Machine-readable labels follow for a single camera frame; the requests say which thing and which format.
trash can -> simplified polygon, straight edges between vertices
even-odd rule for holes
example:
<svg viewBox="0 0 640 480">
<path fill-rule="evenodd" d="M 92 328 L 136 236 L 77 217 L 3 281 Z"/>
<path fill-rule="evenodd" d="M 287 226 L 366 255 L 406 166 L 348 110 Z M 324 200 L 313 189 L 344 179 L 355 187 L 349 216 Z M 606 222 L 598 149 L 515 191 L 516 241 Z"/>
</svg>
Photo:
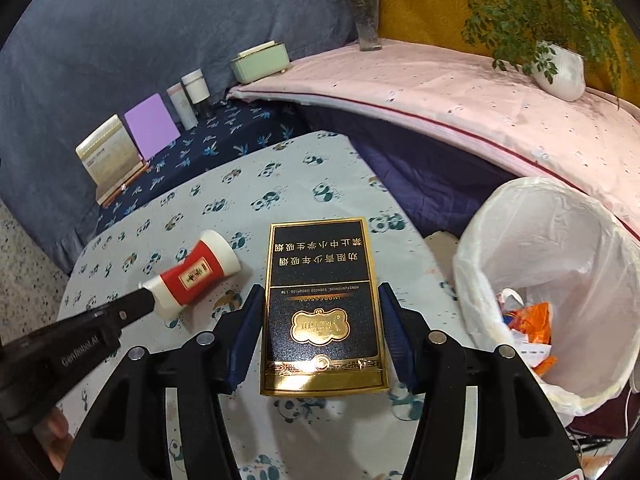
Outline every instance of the trash can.
<svg viewBox="0 0 640 480">
<path fill-rule="evenodd" d="M 512 180 L 472 218 L 453 271 L 478 348 L 514 344 L 504 288 L 551 304 L 558 362 L 536 378 L 565 425 L 620 394 L 640 349 L 640 248 L 599 201 L 548 178 Z"/>
</svg>

terrazzo floor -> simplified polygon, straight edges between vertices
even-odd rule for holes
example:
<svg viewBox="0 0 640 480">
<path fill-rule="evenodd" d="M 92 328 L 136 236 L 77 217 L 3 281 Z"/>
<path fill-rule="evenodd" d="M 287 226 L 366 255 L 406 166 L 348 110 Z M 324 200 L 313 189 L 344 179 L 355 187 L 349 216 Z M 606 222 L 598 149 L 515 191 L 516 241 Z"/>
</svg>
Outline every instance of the terrazzo floor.
<svg viewBox="0 0 640 480">
<path fill-rule="evenodd" d="M 56 320 L 67 277 L 0 202 L 0 341 Z"/>
</svg>

white flower pot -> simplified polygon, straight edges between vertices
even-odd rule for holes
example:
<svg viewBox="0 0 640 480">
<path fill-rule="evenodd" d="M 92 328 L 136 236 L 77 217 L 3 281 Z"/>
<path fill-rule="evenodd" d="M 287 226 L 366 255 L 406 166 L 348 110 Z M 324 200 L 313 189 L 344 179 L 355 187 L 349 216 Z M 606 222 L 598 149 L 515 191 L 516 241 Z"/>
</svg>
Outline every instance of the white flower pot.
<svg viewBox="0 0 640 480">
<path fill-rule="evenodd" d="M 554 82 L 549 83 L 545 75 L 538 71 L 535 64 L 532 70 L 533 78 L 540 88 L 551 95 L 564 101 L 575 101 L 584 94 L 586 88 L 582 56 L 554 44 L 550 44 L 548 47 L 555 53 L 549 52 L 546 57 L 553 61 L 558 69 L 558 73 L 553 76 Z"/>
</svg>

purple notebook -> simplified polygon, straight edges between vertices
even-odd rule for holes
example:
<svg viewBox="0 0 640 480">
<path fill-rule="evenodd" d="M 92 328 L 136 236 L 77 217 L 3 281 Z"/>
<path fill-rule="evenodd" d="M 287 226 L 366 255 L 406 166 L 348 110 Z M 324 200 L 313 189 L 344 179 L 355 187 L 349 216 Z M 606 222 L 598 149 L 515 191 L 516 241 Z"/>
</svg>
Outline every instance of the purple notebook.
<svg viewBox="0 0 640 480">
<path fill-rule="evenodd" d="M 160 94 L 153 94 L 124 114 L 133 140 L 145 160 L 180 137 Z"/>
</svg>

white cable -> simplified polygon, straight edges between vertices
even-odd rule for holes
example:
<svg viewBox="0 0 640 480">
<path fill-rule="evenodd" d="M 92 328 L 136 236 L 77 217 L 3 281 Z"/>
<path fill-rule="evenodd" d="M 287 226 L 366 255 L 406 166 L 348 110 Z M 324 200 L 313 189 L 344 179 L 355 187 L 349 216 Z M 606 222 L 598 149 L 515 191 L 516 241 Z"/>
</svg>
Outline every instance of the white cable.
<svg viewBox="0 0 640 480">
<path fill-rule="evenodd" d="M 629 388 L 629 393 L 626 394 L 626 402 L 625 402 L 625 438 L 629 436 L 629 399 L 631 398 L 631 388 Z"/>
</svg>

